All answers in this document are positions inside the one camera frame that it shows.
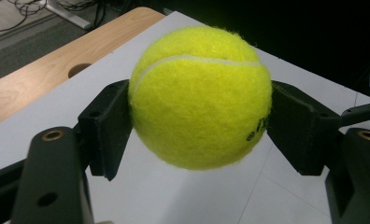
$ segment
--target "dark background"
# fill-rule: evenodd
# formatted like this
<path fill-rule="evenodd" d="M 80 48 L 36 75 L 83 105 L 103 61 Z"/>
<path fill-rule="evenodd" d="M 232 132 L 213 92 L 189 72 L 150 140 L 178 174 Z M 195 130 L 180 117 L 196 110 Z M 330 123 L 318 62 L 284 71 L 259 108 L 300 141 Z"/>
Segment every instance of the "dark background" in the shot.
<path fill-rule="evenodd" d="M 370 96 L 370 1 L 161 0 L 207 25 L 239 32 L 251 45 Z"/>

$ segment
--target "gray floor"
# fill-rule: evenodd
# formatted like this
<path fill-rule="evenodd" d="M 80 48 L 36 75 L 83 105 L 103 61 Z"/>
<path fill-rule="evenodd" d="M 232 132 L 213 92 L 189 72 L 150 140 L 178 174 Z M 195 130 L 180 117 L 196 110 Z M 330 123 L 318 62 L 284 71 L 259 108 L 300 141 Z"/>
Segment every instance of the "gray floor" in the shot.
<path fill-rule="evenodd" d="M 75 14 L 93 22 L 95 11 L 96 7 L 90 7 Z M 107 7 L 103 24 L 117 18 L 118 15 L 117 10 Z M 24 25 L 21 29 L 0 35 L 0 78 L 86 33 L 75 24 L 52 14 Z"/>

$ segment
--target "tennis ball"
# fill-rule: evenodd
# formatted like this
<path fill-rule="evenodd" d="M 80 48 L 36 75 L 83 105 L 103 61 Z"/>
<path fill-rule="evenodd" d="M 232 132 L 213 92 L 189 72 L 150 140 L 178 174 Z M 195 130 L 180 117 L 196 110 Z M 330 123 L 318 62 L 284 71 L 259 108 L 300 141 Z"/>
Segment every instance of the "tennis ball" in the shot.
<path fill-rule="evenodd" d="M 241 160 L 271 108 L 268 70 L 245 40 L 219 28 L 178 29 L 152 43 L 130 78 L 132 123 L 142 142 L 177 167 Z"/>

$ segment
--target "white tabletop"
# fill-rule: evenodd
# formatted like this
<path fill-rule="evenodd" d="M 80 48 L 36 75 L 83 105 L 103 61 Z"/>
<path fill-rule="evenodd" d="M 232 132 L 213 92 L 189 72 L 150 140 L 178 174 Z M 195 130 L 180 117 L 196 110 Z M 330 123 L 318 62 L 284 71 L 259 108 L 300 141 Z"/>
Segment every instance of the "white tabletop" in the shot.
<path fill-rule="evenodd" d="M 1 122 L 0 169 L 25 159 L 37 133 L 56 126 L 74 127 L 80 112 L 106 85 L 130 77 L 153 40 L 177 28 L 199 24 L 174 12 Z M 370 103 L 367 96 L 258 52 L 272 79 L 292 84 L 338 114 Z M 370 129 L 370 121 L 357 126 Z M 108 182 L 87 172 L 96 222 L 331 223 L 324 186 L 328 169 L 321 176 L 297 174 L 267 134 L 241 162 L 195 172 L 159 160 L 132 132 L 114 180 Z"/>

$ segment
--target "tennis ball seam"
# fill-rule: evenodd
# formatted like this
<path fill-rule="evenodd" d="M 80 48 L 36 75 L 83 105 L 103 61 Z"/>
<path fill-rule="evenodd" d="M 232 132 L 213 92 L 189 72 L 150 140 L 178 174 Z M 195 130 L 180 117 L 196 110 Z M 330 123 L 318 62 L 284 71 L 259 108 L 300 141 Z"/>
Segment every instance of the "tennis ball seam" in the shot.
<path fill-rule="evenodd" d="M 205 57 L 198 57 L 198 56 L 193 56 L 190 54 L 181 54 L 181 55 L 174 55 L 170 57 L 165 57 L 162 58 L 161 60 L 152 63 L 148 67 L 146 67 L 139 75 L 138 80 L 135 83 L 135 87 L 133 88 L 132 94 L 136 92 L 136 89 L 138 88 L 138 85 L 144 78 L 144 76 L 154 67 L 162 64 L 162 63 L 168 63 L 172 62 L 175 60 L 180 60 L 180 59 L 187 59 L 187 60 L 193 60 L 193 61 L 198 61 L 198 62 L 205 62 L 205 63 L 220 63 L 220 64 L 227 64 L 227 65 L 233 65 L 233 66 L 239 66 L 239 65 L 249 65 L 249 66 L 263 66 L 260 62 L 237 62 L 237 61 L 232 61 L 232 60 L 227 60 L 227 59 L 214 59 L 214 58 L 205 58 Z"/>

